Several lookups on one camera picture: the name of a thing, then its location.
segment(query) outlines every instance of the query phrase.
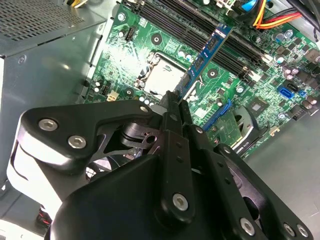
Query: screw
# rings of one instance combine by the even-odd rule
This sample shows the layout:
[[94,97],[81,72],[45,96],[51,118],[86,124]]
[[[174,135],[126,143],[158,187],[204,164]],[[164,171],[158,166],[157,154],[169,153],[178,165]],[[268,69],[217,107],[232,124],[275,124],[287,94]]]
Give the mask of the screw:
[[174,115],[174,114],[170,114],[170,118],[172,118],[173,120],[175,120],[175,121],[178,121],[178,118],[177,118],[177,116],[176,115]]
[[26,61],[26,58],[26,55],[22,55],[21,57],[19,57],[18,64],[23,64]]
[[227,154],[230,154],[230,153],[231,153],[230,150],[229,150],[229,148],[227,148],[226,146],[223,147],[223,150],[224,150]]
[[195,128],[195,130],[198,132],[198,133],[200,133],[200,134],[203,134],[204,133],[204,131],[201,129],[201,127],[196,127]]
[[246,219],[244,217],[241,218],[240,219],[240,224],[241,224],[242,229],[247,234],[249,234],[250,236],[255,235],[255,228],[254,228],[254,226],[252,225],[252,223],[248,219]]
[[189,207],[188,201],[185,198],[185,196],[183,196],[180,193],[176,193],[173,195],[172,197],[172,201],[174,206],[179,209],[180,211],[186,211]]
[[299,232],[301,233],[302,236],[304,236],[305,238],[309,237],[308,232],[305,230],[305,228],[303,226],[298,224],[297,228],[298,228],[298,230],[299,230]]
[[125,15],[124,13],[120,12],[120,13],[118,14],[118,20],[119,20],[120,22],[123,22],[125,19],[126,19],[126,15]]
[[294,230],[288,225],[288,224],[283,224],[285,230],[292,236],[294,237],[296,234],[294,232]]
[[44,131],[54,131],[58,128],[58,124],[52,120],[52,119],[42,119],[38,123],[39,128],[41,128]]
[[83,149],[87,142],[82,136],[74,135],[69,137],[68,144],[74,149]]
[[141,109],[141,111],[143,111],[143,112],[145,112],[145,113],[148,112],[148,109],[146,109],[144,106],[141,106],[140,109]]

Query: motherboard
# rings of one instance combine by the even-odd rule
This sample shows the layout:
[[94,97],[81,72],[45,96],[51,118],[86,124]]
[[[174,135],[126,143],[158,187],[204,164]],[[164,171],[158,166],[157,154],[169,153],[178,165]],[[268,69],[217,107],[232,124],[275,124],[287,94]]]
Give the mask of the motherboard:
[[232,33],[183,96],[213,147],[224,143],[246,158],[291,119],[315,114],[317,46],[289,23],[266,30],[241,24],[228,15],[232,4],[119,2],[84,102],[136,99],[152,108],[176,89],[222,23]]

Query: ram slot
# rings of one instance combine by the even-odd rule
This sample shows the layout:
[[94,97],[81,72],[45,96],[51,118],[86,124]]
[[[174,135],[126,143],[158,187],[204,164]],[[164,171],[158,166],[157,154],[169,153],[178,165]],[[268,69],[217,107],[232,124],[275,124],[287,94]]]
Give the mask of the ram slot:
[[[177,15],[180,15],[190,23],[194,24],[195,27],[206,34],[210,35],[219,24],[217,20],[208,14],[196,10],[197,7],[191,2],[182,2],[180,0],[157,1],[167,9],[175,12]],[[254,62],[258,66],[260,66],[263,62],[262,58],[265,56],[265,52],[251,44],[236,32],[231,33],[230,37],[226,40],[225,45],[237,52],[240,56]]]
[[[147,19],[196,51],[200,51],[206,43],[206,39],[203,36],[187,28],[170,15],[159,11],[159,9],[148,2],[143,5],[138,13],[141,17]],[[216,53],[213,62],[241,79],[246,77],[246,73],[244,74],[245,64],[241,61],[234,60],[233,56],[223,49],[220,49]]]

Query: perforated metal grille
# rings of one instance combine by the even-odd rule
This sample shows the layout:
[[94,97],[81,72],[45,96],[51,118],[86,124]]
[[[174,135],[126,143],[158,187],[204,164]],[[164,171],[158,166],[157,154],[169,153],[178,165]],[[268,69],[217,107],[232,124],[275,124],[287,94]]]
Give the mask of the perforated metal grille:
[[0,0],[0,34],[20,41],[84,22],[47,0]]

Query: blue pcie slot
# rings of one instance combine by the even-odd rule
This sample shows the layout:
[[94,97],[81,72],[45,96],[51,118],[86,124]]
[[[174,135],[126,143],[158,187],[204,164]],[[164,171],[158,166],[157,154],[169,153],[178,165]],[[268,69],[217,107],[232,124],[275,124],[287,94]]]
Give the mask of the blue pcie slot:
[[196,82],[197,78],[200,77],[225,40],[227,40],[231,31],[232,30],[230,27],[221,23],[214,30],[210,39],[204,45],[202,51],[199,52],[189,69],[185,72],[180,82],[174,89],[174,91],[178,94],[179,101],[184,98],[184,96]]
[[230,99],[226,102],[225,105],[220,107],[213,115],[210,117],[210,119],[203,125],[202,129],[206,132],[208,131],[211,126],[218,120],[219,117],[221,117],[223,114],[225,114],[228,109],[232,106],[232,103]]

